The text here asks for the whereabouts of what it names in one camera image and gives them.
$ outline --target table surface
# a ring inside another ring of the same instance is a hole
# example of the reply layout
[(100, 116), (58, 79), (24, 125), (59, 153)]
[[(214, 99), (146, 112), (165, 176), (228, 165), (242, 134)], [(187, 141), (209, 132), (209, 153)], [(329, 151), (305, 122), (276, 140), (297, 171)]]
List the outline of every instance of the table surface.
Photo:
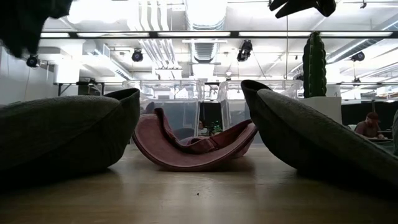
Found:
[(167, 172), (134, 146), (109, 171), (0, 193), (0, 223), (398, 223), (398, 201), (308, 179), (254, 146), (217, 172)]

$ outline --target white wall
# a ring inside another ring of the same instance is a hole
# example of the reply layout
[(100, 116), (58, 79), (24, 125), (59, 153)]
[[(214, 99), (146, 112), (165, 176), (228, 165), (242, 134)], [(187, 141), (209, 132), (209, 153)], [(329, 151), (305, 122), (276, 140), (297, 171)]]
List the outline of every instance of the white wall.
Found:
[(25, 61), (0, 47), (0, 105), (57, 96), (54, 74), (43, 68), (29, 68)]

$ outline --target gray bean bag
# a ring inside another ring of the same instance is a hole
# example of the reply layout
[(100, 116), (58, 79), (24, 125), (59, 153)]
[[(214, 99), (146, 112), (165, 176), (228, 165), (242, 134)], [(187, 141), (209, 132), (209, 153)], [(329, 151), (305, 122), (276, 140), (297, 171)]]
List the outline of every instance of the gray bean bag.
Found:
[(279, 159), (305, 172), (366, 174), (398, 186), (398, 157), (267, 86), (241, 84), (251, 119)]
[(0, 108), (0, 177), (96, 172), (117, 162), (139, 119), (139, 90)]

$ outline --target cactus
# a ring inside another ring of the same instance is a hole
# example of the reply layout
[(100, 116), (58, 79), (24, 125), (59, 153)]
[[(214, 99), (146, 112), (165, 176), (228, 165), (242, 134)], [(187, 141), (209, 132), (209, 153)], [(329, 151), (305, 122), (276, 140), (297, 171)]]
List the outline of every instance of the cactus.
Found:
[(304, 47), (304, 97), (326, 96), (326, 52), (319, 32), (313, 32)]

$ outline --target chair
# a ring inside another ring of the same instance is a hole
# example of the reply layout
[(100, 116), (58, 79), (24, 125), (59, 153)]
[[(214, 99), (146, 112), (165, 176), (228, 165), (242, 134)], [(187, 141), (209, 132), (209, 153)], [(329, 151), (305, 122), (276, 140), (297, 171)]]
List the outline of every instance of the chair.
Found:
[(264, 144), (288, 165), (305, 172), (372, 175), (398, 186), (396, 154), (261, 83), (245, 80), (241, 86)]
[(251, 120), (209, 138), (178, 140), (161, 108), (141, 115), (133, 140), (153, 163), (168, 170), (198, 172), (214, 169), (222, 163), (243, 156), (249, 149), (257, 128)]
[(0, 108), (0, 176), (87, 174), (117, 162), (139, 119), (139, 90)]

